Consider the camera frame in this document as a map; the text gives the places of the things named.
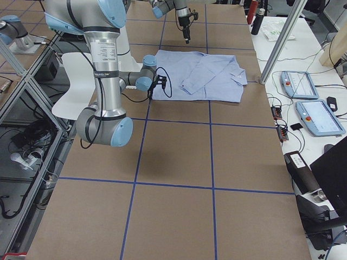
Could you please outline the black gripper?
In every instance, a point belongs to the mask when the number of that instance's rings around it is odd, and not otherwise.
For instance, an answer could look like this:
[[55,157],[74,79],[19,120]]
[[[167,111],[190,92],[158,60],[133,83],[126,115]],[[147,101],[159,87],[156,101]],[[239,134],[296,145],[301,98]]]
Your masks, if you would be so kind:
[[153,96],[153,90],[155,89],[156,85],[158,85],[157,81],[153,81],[149,90],[147,91],[147,97],[148,99],[152,99]]
[[190,16],[180,16],[178,18],[179,26],[182,28],[183,38],[186,44],[190,43]]

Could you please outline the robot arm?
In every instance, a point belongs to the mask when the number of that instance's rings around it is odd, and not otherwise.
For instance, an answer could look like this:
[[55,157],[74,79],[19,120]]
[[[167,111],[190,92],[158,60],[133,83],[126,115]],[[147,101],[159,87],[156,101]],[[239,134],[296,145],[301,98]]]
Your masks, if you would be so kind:
[[190,17],[195,16],[195,12],[191,12],[184,0],[163,0],[149,1],[152,12],[156,18],[161,18],[169,11],[174,10],[178,18],[178,28],[182,31],[186,44],[190,43]]
[[46,22],[53,29],[84,36],[91,53],[96,102],[84,108],[76,120],[81,141],[125,146],[133,133],[133,121],[121,104],[126,86],[148,91],[157,78],[157,61],[146,55],[139,72],[120,71],[116,40],[126,23],[122,1],[47,1]]

